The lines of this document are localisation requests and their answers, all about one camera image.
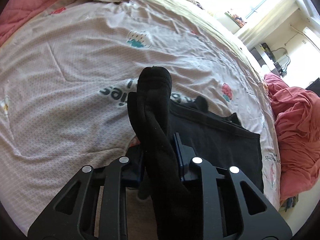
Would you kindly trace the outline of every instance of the red blanket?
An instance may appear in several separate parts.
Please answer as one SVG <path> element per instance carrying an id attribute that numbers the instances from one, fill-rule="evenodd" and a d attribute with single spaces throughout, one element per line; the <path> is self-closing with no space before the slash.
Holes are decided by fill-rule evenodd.
<path id="1" fill-rule="evenodd" d="M 320 98 L 265 75 L 281 157 L 280 200 L 309 190 L 320 171 Z"/>

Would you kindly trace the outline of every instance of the patterned bedsheet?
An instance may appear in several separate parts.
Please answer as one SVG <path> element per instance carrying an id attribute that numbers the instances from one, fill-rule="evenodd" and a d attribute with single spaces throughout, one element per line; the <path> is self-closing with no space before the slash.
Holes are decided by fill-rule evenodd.
<path id="1" fill-rule="evenodd" d="M 0 200 L 25 234 L 82 166 L 124 155 L 126 98 L 153 65 L 170 72 L 173 100 L 202 95 L 260 134 L 264 194 L 279 208 L 272 110 L 239 40 L 186 0 L 59 0 L 0 48 Z"/>

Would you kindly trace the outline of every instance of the black metal bracket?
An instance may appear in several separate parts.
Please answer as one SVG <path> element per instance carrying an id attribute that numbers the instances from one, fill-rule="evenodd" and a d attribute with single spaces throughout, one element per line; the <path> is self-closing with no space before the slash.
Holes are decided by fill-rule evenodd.
<path id="1" fill-rule="evenodd" d="M 202 187 L 203 240 L 289 240 L 291 230 L 260 190 L 237 167 L 212 166 L 173 139 L 181 181 Z M 127 240 L 125 187 L 143 179 L 143 152 L 130 147 L 108 166 L 84 166 L 60 190 L 28 231 L 30 240 Z M 94 236 L 104 186 L 99 237 Z"/>

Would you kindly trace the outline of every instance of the cartoon print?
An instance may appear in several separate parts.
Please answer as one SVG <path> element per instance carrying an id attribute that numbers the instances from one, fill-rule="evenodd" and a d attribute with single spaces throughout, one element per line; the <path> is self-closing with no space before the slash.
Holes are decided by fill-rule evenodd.
<path id="1" fill-rule="evenodd" d="M 58 13 L 63 12 L 64 10 L 66 10 L 66 8 L 65 7 L 61 7 L 59 9 L 56 9 L 56 10 L 52 11 L 51 13 L 49 13 L 49 15 L 58 14 Z"/>
<path id="2" fill-rule="evenodd" d="M 274 171 L 275 165 L 274 163 L 271 164 L 271 169 L 270 169 L 270 180 L 271 180 L 271 187 L 273 188 L 276 182 L 276 173 Z"/>
<path id="3" fill-rule="evenodd" d="M 135 136 L 135 137 L 131 140 L 131 142 L 130 142 L 130 144 L 129 144 L 129 147 L 136 146 L 136 145 L 139 145 L 139 144 L 140 144 L 140 141 L 139 141 L 138 137 Z"/>
<path id="4" fill-rule="evenodd" d="M 5 97 L 4 100 L 0 101 L 0 109 L 3 114 L 8 115 L 9 106 L 10 106 L 9 97 Z"/>
<path id="5" fill-rule="evenodd" d="M 261 122 L 262 122 L 263 127 L 265 127 L 265 117 L 264 117 L 263 113 L 262 113 L 262 117 L 261 117 Z"/>
<path id="6" fill-rule="evenodd" d="M 228 84 L 224 83 L 222 85 L 222 93 L 223 93 L 223 97 L 226 101 L 230 102 L 230 100 L 232 100 L 232 90 L 231 88 L 229 87 Z"/>
<path id="7" fill-rule="evenodd" d="M 130 78 L 123 82 L 123 84 L 117 84 L 116 86 L 108 86 L 99 90 L 99 95 L 107 96 L 114 102 L 118 107 L 127 106 L 127 98 L 129 92 L 136 92 L 138 85 L 138 78 Z M 190 103 L 194 102 L 195 99 L 189 98 L 180 93 L 171 93 L 170 99 L 177 103 Z"/>
<path id="8" fill-rule="evenodd" d="M 194 34 L 198 40 L 200 40 L 199 34 L 197 34 L 195 31 L 191 31 L 191 33 Z"/>
<path id="9" fill-rule="evenodd" d="M 130 32 L 128 35 L 127 43 L 131 44 L 132 47 L 136 48 L 150 48 L 151 41 L 145 32 Z"/>
<path id="10" fill-rule="evenodd" d="M 269 155 L 265 155 L 266 161 L 274 161 L 275 163 L 281 163 L 280 159 L 278 158 L 278 155 L 271 150 L 268 150 Z"/>

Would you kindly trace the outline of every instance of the curtain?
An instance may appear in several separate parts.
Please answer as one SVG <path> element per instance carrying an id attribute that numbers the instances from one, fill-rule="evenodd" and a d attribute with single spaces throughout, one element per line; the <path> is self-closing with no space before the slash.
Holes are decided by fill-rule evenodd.
<path id="1" fill-rule="evenodd" d="M 267 0 L 256 15 L 235 33 L 248 50 L 253 49 L 298 9 L 296 0 Z"/>

